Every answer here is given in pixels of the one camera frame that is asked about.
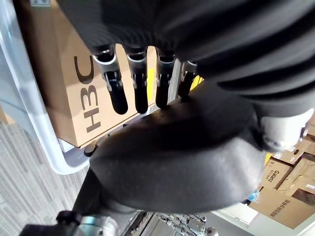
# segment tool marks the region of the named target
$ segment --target robotic hand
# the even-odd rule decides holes
[[[58,2],[119,114],[127,103],[114,45],[127,53],[140,113],[147,110],[146,50],[157,48],[163,108],[92,148],[76,213],[118,221],[135,209],[227,207],[260,182],[264,150],[282,151],[305,135],[315,106],[314,0]],[[167,107],[175,58],[184,63],[182,99]],[[196,75],[205,81],[188,96]]]

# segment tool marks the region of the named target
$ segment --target cardboard box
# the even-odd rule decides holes
[[[261,186],[277,189],[288,176],[292,167],[273,158],[265,165]]]
[[[310,183],[307,183],[310,184],[310,186],[315,185],[312,184],[313,179],[315,179],[315,156],[307,153],[303,154],[301,160],[279,186],[278,191],[292,196],[299,185],[303,184],[304,179],[310,180]]]
[[[2,109],[0,105],[0,120],[6,124],[14,124],[15,121],[12,119],[5,111]]]
[[[290,147],[284,152],[274,153],[272,156],[278,160],[294,165],[305,150],[307,150],[309,145],[310,141],[303,139],[303,141],[297,143],[294,147]]]
[[[259,201],[249,207],[291,229],[315,213],[315,207],[268,188],[263,188]]]
[[[299,176],[285,194],[315,207],[315,179]]]
[[[307,132],[308,136],[311,136],[311,137],[314,138],[314,136],[315,136],[315,124],[314,124],[314,125],[309,124],[309,125],[307,126],[307,130],[308,130],[308,132]]]
[[[126,54],[117,46],[128,112],[117,114],[106,83],[79,35],[55,0],[50,7],[15,1],[20,28],[49,118],[58,138],[83,147],[132,119],[134,89]],[[149,105],[154,103],[154,47],[148,49]]]

